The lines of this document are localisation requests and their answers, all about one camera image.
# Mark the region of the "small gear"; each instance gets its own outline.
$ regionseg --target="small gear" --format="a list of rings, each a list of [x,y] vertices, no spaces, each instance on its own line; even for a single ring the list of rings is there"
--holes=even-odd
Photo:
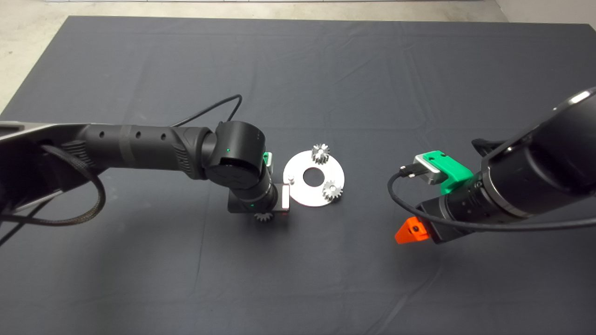
[[[343,189],[335,184],[334,181],[328,181],[323,185],[323,196],[329,201],[333,201],[342,196]]]
[[[312,146],[312,160],[317,164],[324,164],[329,159],[329,145],[315,144]]]
[[[267,222],[273,218],[273,213],[255,213],[254,218],[260,222]]]

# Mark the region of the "white wall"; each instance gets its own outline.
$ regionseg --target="white wall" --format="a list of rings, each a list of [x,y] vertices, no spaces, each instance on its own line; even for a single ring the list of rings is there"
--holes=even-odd
[[[589,23],[596,28],[596,0],[496,0],[509,22]]]

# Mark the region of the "gray fabric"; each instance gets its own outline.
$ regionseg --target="gray fabric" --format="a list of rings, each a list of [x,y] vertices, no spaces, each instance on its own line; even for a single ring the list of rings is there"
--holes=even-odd
[[[46,0],[47,2],[90,2],[91,0]],[[93,0],[93,2],[114,1],[129,2],[131,0]],[[176,2],[180,0],[146,0],[148,2]],[[226,0],[184,0],[185,2],[224,2]],[[240,2],[254,2],[251,0],[236,0]],[[366,1],[366,0],[294,0],[293,2],[345,2],[345,1]],[[428,0],[375,0],[375,1],[428,1]],[[441,0],[441,1],[478,1],[478,0]],[[287,0],[260,0],[257,2],[287,2]]]
[[[594,333],[596,229],[398,246],[408,214],[385,185],[430,150],[476,170],[471,139],[512,136],[596,86],[595,36],[560,24],[70,17],[2,119],[167,125],[241,93],[237,119],[266,134],[275,179],[325,142],[346,189],[260,225],[229,214],[227,190],[209,182],[108,170],[96,219],[25,227],[0,250],[0,333]],[[231,109],[194,124],[215,127]],[[437,193],[399,184],[412,203]],[[87,185],[39,216],[94,197]]]

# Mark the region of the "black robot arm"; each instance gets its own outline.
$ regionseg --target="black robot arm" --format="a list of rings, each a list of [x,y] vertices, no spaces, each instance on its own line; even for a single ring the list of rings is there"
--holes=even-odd
[[[596,225],[596,219],[511,224],[592,197],[596,192],[596,88],[582,91],[547,119],[501,142],[474,140],[483,155],[481,170],[451,192],[415,209],[393,191],[400,176],[423,175],[406,167],[388,187],[392,198],[418,219],[435,243],[475,231],[533,231]],[[408,239],[407,229],[401,229]]]
[[[133,168],[177,170],[191,179],[209,179],[230,189],[230,212],[289,210],[281,205],[282,186],[271,181],[265,136],[249,123],[223,122],[212,132],[199,127],[0,122],[3,214],[88,181],[43,146],[75,157],[96,175],[108,168]]]

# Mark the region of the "center hole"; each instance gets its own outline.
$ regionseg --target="center hole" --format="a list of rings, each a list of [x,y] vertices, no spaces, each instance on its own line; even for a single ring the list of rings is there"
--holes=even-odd
[[[325,181],[325,176],[323,172],[316,167],[311,167],[310,169],[304,171],[304,175],[302,176],[304,182],[312,187],[317,187]]]

